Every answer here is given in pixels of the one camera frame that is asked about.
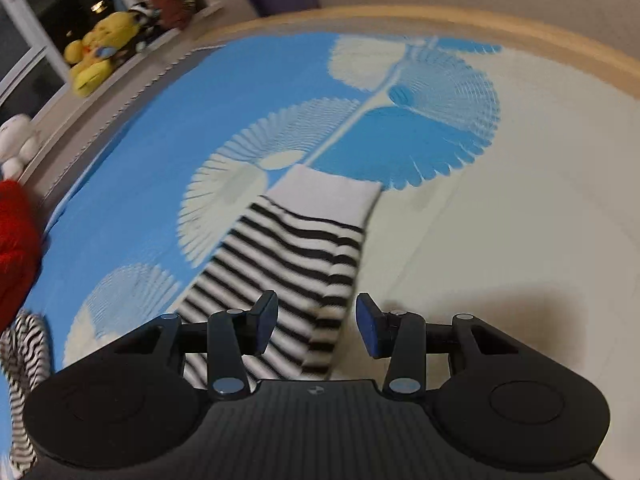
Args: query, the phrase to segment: black and white striped sock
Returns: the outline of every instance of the black and white striped sock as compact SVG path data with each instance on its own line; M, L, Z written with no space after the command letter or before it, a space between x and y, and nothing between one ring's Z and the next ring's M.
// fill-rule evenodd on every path
M0 336L0 364L9 385L12 445L11 464L21 474L36 461L22 421L27 396L51 374L49 336L41 316L19 312L12 327Z
M267 350L243 357L250 380L325 378L379 192L377 183L293 167L237 220L178 313L202 322L221 310L247 310L274 290L280 311ZM184 376L204 387L206 355L187 355Z

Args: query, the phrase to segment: red plush toy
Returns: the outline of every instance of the red plush toy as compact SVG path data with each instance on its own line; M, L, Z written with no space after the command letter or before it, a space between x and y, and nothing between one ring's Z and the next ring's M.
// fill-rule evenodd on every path
M40 233L17 182L0 182L0 332L14 320L42 259Z

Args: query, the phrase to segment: circular cover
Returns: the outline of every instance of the circular cover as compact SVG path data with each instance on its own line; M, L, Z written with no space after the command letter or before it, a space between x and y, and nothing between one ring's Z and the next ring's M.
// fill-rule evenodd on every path
M193 429L198 402L180 376L148 356L73 365L42 383L24 409L36 449L84 468L146 462Z
M485 358L450 378L434 414L463 452L513 470L590 460L609 427L595 386L561 365L518 355Z

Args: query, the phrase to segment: silver screw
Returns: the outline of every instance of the silver screw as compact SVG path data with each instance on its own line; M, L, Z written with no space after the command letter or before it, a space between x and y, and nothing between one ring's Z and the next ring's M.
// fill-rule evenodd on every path
M398 377L389 383L389 389L396 394L414 394L420 389L420 383L409 377Z
M211 385L220 395L236 394L244 388L244 383L235 377L222 377Z

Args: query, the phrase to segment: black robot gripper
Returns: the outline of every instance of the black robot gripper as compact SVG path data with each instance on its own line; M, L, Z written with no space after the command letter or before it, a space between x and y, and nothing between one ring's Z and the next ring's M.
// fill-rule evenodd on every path
M360 294L367 351L390 358L382 388L265 380L252 392L242 356L265 352L277 319L273 291L204 323L163 314L53 375L26 401L27 478L606 478L591 463L609 427L598 389L470 314L431 324ZM207 357L206 389L183 378L188 353ZM449 357L434 390L429 353Z

